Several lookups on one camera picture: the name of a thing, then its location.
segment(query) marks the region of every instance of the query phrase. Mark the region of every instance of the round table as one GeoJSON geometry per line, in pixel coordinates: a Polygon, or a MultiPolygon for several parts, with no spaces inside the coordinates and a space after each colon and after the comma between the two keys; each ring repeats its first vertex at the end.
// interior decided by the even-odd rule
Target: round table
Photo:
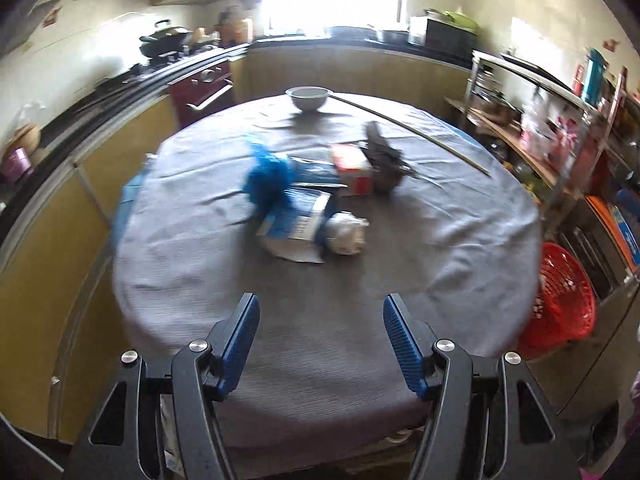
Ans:
{"type": "Polygon", "coordinates": [[[286,96],[247,102],[162,144],[114,260],[130,340],[145,356],[206,336],[242,293],[258,295],[260,326],[244,373],[216,407],[240,477],[336,460],[424,418],[385,333],[387,294],[399,293],[438,336],[481,355],[507,348],[530,315],[541,231],[519,182],[421,110],[346,97],[437,136],[491,175],[332,99],[309,114],[286,96]],[[364,139],[371,120],[426,180],[405,178],[387,197],[342,200],[370,223],[357,256],[301,264],[268,254],[241,192],[254,163],[246,135],[275,152],[329,160],[329,143],[364,139]]]}

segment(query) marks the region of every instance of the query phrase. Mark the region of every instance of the microwave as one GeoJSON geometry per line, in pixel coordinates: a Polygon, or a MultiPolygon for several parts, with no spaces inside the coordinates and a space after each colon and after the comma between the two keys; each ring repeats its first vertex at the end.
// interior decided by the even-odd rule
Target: microwave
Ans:
{"type": "Polygon", "coordinates": [[[470,30],[427,16],[413,16],[409,20],[409,43],[465,60],[472,61],[476,39],[476,35],[470,30]]]}

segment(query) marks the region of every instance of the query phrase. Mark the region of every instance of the red basket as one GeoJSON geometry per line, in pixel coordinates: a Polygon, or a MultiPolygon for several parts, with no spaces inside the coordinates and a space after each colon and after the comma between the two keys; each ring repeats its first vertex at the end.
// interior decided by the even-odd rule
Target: red basket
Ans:
{"type": "Polygon", "coordinates": [[[582,267],[562,247],[546,242],[540,286],[521,346],[547,350],[582,339],[593,331],[595,320],[595,299],[582,267]]]}

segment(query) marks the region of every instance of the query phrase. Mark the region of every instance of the red cabinet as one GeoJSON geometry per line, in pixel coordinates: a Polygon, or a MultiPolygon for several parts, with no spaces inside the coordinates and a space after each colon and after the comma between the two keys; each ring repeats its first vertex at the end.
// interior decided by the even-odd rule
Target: red cabinet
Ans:
{"type": "Polygon", "coordinates": [[[169,83],[180,128],[234,105],[228,60],[199,68],[169,83]]]}

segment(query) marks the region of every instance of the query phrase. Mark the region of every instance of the silver bolt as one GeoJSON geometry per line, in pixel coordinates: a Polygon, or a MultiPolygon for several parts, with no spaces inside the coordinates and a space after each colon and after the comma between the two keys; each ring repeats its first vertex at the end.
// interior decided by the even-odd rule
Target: silver bolt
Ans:
{"type": "Polygon", "coordinates": [[[121,355],[120,360],[124,364],[130,365],[131,363],[136,362],[137,358],[138,352],[136,352],[135,350],[127,350],[126,352],[124,352],[124,354],[121,355]]]}
{"type": "Polygon", "coordinates": [[[192,352],[202,352],[207,349],[207,346],[209,346],[209,344],[204,341],[204,339],[196,339],[189,343],[189,350],[192,352]]]}
{"type": "Polygon", "coordinates": [[[507,361],[510,365],[519,365],[522,361],[522,358],[516,354],[516,352],[507,352],[504,355],[504,360],[507,361]]]}
{"type": "Polygon", "coordinates": [[[440,339],[436,343],[438,350],[442,350],[443,352],[451,352],[456,346],[453,344],[453,341],[449,341],[448,339],[440,339]]]}

